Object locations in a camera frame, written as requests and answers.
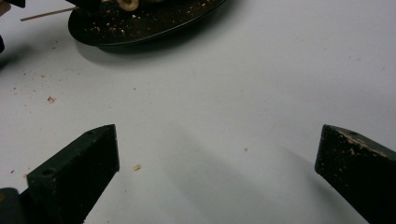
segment round food item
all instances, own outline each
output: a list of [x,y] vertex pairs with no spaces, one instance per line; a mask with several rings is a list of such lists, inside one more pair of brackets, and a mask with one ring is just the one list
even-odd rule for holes
[[125,11],[135,11],[139,7],[140,0],[117,0],[120,8]]
[[[125,11],[135,11],[140,5],[141,0],[117,0],[117,3]],[[164,0],[144,0],[149,3],[161,3]]]

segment dark object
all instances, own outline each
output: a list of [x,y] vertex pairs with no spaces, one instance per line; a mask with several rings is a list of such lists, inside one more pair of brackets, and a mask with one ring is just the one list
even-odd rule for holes
[[11,5],[14,5],[17,7],[25,7],[25,5],[26,5],[25,0],[5,0],[5,2],[8,2]]
[[72,12],[70,34],[79,42],[97,47],[132,45],[170,34],[200,20],[226,0],[165,0],[144,3],[134,12],[115,2],[101,4],[94,14]]
[[34,169],[21,195],[0,189],[0,223],[80,224],[119,169],[115,125],[88,131]]
[[3,52],[4,49],[5,47],[4,47],[3,37],[0,36],[0,53]]
[[76,5],[77,7],[84,8],[84,10],[95,12],[99,10],[101,0],[66,0],[67,2]]
[[369,223],[396,222],[396,153],[369,138],[324,125],[315,170]]

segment wooden skewer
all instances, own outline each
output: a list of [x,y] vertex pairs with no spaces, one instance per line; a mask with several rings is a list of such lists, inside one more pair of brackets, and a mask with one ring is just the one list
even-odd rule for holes
[[[104,3],[104,2],[110,2],[110,1],[111,0],[102,0],[101,2]],[[66,11],[73,11],[75,9],[79,9],[79,7],[70,7],[70,8],[65,8],[65,9],[61,9],[61,10],[56,10],[56,11],[51,11],[51,12],[35,15],[35,16],[32,16],[32,17],[26,17],[26,18],[21,19],[21,21],[34,20],[34,19],[37,19],[37,18],[40,18],[40,17],[46,17],[46,16],[58,14],[58,13],[63,13],[63,12],[66,12]]]

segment white table surface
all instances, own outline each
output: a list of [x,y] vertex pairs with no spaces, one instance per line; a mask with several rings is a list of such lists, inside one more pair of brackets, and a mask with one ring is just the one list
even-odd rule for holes
[[396,148],[394,0],[228,0],[110,50],[73,39],[70,13],[19,21],[64,7],[0,18],[0,187],[114,123],[121,169],[86,223],[365,223],[314,163],[323,124]]

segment crumb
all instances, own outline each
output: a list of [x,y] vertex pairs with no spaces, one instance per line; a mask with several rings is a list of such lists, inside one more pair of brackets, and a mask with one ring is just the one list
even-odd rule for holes
[[139,164],[137,164],[137,165],[134,166],[134,170],[135,170],[135,171],[138,171],[138,170],[140,170],[141,168],[142,168],[142,166],[139,165]]
[[53,102],[55,102],[55,99],[53,99],[52,97],[49,97],[49,98],[47,99],[47,101],[48,101],[50,104],[53,104]]

